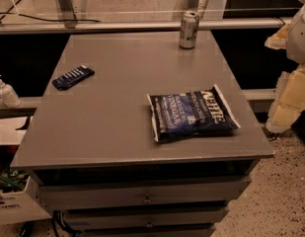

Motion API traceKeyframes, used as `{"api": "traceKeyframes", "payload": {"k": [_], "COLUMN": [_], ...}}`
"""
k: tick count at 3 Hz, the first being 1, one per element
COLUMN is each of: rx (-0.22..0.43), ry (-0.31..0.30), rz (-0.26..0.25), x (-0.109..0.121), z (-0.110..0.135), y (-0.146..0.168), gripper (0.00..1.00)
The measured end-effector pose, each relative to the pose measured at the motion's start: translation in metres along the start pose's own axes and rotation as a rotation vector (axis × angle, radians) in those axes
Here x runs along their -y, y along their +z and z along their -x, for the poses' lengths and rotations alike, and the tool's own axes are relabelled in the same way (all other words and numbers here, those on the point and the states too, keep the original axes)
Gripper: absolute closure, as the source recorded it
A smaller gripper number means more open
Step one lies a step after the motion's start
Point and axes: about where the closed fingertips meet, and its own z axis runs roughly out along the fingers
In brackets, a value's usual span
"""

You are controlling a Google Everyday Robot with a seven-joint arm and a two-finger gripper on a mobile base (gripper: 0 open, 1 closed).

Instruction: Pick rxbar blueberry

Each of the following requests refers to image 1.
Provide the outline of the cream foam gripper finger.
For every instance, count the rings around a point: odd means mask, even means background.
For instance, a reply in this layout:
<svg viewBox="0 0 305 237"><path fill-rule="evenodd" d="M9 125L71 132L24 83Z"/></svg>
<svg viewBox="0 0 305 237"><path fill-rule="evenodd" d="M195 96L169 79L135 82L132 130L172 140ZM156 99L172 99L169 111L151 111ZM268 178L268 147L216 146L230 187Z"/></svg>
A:
<svg viewBox="0 0 305 237"><path fill-rule="evenodd" d="M266 128L272 133L288 130L305 111L305 65L278 78L275 99L268 111Z"/></svg>
<svg viewBox="0 0 305 237"><path fill-rule="evenodd" d="M282 26L275 34L268 37L265 46L272 49L286 49L289 24Z"/></svg>

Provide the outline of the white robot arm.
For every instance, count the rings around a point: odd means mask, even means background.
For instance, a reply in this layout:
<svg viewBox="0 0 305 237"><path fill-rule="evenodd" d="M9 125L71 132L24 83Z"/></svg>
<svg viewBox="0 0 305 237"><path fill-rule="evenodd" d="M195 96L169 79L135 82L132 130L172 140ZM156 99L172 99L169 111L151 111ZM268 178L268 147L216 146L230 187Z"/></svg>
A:
<svg viewBox="0 0 305 237"><path fill-rule="evenodd" d="M289 24L266 40L265 46L285 49L287 57L298 64L293 72L282 72L279 76L268 111L267 130L283 133L305 111L305 4Z"/></svg>

